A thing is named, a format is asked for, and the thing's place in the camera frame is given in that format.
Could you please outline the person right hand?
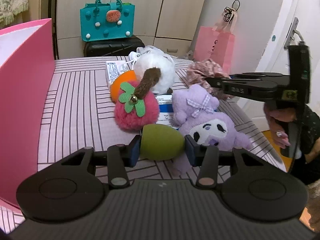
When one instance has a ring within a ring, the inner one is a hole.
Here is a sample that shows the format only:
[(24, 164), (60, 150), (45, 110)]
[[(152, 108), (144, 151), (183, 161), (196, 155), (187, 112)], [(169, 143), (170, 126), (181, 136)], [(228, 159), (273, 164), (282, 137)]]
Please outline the person right hand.
[(274, 143), (282, 149), (290, 146), (289, 137), (282, 123), (296, 121), (296, 111), (293, 108), (276, 109), (271, 102), (266, 102), (264, 113)]

